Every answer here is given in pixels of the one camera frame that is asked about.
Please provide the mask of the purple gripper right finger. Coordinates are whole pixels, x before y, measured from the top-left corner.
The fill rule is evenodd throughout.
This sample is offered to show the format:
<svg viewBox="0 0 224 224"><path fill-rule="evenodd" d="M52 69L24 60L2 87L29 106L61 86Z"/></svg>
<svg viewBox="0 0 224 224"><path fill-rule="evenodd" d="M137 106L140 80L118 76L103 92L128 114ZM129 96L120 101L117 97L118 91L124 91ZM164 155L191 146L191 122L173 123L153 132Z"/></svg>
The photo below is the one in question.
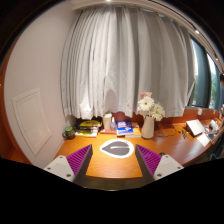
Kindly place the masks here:
<svg viewBox="0 0 224 224"><path fill-rule="evenodd" d="M183 169L170 155L159 155L141 145L136 145L135 155L145 181L156 181Z"/></svg>

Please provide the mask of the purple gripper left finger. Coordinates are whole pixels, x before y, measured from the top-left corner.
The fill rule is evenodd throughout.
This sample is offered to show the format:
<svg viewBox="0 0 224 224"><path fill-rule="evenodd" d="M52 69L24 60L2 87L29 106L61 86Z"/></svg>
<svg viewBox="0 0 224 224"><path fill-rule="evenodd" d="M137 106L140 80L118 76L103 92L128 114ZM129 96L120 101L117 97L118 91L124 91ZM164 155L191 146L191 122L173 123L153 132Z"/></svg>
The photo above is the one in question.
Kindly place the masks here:
<svg viewBox="0 0 224 224"><path fill-rule="evenodd" d="M92 145L87 145L68 156L59 155L44 170L70 182L81 183L92 155Z"/></svg>

